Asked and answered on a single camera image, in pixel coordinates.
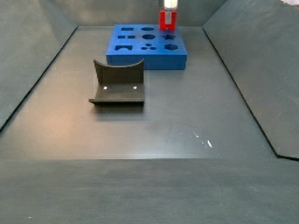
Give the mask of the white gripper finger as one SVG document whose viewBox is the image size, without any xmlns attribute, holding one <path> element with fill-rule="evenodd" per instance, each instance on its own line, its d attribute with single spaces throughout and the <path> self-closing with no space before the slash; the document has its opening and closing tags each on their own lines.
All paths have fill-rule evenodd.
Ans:
<svg viewBox="0 0 299 224">
<path fill-rule="evenodd" d="M 163 8 L 168 11 L 176 10 L 179 5 L 179 0 L 163 0 Z"/>
</svg>

